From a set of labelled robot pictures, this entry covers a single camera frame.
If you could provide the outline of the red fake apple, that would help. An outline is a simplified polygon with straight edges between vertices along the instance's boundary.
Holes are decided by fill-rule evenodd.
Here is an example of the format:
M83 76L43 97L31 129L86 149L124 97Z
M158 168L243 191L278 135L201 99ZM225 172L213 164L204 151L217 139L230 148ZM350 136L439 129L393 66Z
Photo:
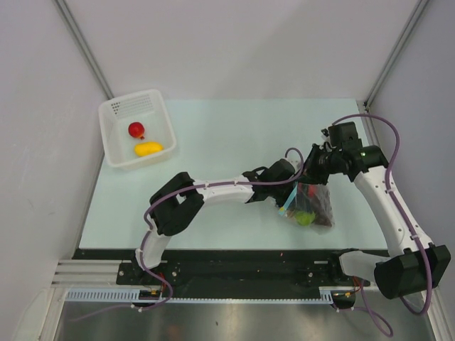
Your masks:
M145 128L140 122L132 122L128 127L128 133L134 139L143 140L145 135Z

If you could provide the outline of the yellow fake lemon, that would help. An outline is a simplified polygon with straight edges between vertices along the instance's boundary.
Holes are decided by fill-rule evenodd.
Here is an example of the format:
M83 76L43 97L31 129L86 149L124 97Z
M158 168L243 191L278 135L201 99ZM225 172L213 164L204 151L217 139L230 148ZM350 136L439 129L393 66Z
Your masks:
M134 152L138 157L145 157L163 150L164 147L160 143L153 141L140 143L134 147Z

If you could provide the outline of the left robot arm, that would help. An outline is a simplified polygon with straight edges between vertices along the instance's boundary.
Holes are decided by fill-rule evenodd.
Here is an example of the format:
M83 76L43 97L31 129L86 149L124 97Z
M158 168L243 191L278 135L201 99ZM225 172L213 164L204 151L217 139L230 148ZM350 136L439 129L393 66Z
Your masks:
M261 202L269 197L280 201L301 175L302 166L281 158L270 167L215 182L194 180L187 172L178 173L150 198L144 213L149 229L135 252L133 277L140 283L151 283L171 238L188 228L204 207L224 202Z

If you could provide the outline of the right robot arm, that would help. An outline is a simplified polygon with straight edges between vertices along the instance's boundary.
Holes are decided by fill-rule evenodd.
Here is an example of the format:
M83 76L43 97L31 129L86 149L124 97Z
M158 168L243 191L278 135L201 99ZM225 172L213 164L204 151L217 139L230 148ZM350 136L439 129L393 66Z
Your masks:
M327 184L330 175L344 174L362 193L387 245L387 257L349 249L328 267L328 277L344 285L353 276L373 282L388 299L401 298L439 285L451 254L437 246L406 206L391 174L391 161L380 147L364 146L354 122L324 130L325 146L314 144L304 166L306 183Z

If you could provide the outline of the clear zip top bag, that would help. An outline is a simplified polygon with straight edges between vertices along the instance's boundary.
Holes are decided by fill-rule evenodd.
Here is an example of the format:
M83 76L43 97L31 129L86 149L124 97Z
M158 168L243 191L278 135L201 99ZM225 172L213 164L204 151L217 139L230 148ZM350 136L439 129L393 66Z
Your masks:
M284 203L277 207L280 217L317 234L326 234L334 226L327 185L295 183Z

